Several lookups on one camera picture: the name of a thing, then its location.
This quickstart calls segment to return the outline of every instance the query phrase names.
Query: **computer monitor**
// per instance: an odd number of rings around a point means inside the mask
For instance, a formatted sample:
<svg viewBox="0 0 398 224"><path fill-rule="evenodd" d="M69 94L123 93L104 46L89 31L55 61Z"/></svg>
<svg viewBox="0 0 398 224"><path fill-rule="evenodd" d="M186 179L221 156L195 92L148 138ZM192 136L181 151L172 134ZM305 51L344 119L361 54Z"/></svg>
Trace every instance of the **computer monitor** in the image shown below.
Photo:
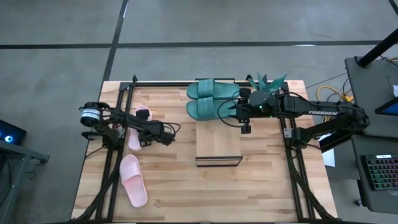
<svg viewBox="0 0 398 224"><path fill-rule="evenodd" d="M375 109L376 114L398 116L398 97L384 103L379 108Z"/></svg>

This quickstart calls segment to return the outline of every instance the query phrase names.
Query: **wooden table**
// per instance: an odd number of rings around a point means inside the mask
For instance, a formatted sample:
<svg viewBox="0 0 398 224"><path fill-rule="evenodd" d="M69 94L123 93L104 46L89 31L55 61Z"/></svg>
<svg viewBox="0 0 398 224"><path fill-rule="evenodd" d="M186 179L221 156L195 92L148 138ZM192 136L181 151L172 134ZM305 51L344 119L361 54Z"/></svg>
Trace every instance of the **wooden table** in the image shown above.
<svg viewBox="0 0 398 224"><path fill-rule="evenodd" d="M290 91L307 97L302 80L287 82ZM115 107L119 84L104 82L100 101ZM154 119L180 123L182 127L170 146L156 143L139 152L132 152L125 146L124 155L134 154L139 159L149 199L142 208L132 207L119 183L114 222L297 221L279 120L251 120L252 133L240 137L244 159L239 166L197 168L195 149L199 139L196 139L195 120L185 111L190 100L185 90L185 87L134 88L131 113L138 106L146 105L153 111ZM301 116L296 122L301 127L314 125L311 116ZM90 142L87 153L100 146L100 140ZM85 161L72 218L81 215L98 193L105 157L104 149ZM303 157L311 190L336 217L320 150L308 147L303 150ZM301 191L300 198L305 217L308 217ZM108 200L106 197L104 214Z"/></svg>

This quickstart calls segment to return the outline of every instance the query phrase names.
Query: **teal slipper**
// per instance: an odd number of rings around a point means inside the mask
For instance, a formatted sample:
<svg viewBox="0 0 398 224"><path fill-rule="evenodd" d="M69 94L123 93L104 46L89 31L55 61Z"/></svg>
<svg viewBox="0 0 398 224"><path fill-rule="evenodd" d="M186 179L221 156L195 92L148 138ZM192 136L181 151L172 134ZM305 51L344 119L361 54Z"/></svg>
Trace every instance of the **teal slipper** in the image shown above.
<svg viewBox="0 0 398 224"><path fill-rule="evenodd" d="M219 119L217 109L223 102L224 100L214 100L213 97L189 101L186 106L187 113L191 118L197 121ZM221 118L228 118L228 115L236 114L236 109L228 109L232 106L234 106L234 103L229 101L220 108Z"/></svg>
<svg viewBox="0 0 398 224"><path fill-rule="evenodd" d="M194 82L187 88L187 96L193 100L213 97L215 100L228 100L239 91L239 85L234 83L215 82L213 78Z"/></svg>

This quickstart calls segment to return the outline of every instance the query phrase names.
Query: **wooden block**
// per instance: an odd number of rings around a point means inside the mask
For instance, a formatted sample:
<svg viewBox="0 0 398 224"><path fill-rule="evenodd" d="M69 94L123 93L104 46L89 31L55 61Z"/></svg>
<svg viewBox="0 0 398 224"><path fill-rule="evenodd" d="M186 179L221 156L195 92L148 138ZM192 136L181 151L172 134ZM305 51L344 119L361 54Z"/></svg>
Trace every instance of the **wooden block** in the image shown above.
<svg viewBox="0 0 398 224"><path fill-rule="evenodd" d="M225 119L236 124L235 119ZM197 121L198 167L237 166L242 160L240 149L241 130L223 124L220 120Z"/></svg>

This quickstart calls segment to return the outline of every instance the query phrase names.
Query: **keyboard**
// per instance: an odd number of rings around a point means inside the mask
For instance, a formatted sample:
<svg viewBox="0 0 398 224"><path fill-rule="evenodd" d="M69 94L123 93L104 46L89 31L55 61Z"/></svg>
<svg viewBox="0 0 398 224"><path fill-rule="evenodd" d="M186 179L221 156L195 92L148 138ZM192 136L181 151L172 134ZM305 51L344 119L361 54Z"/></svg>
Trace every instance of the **keyboard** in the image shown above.
<svg viewBox="0 0 398 224"><path fill-rule="evenodd" d="M398 190L398 154L361 158L373 190Z"/></svg>

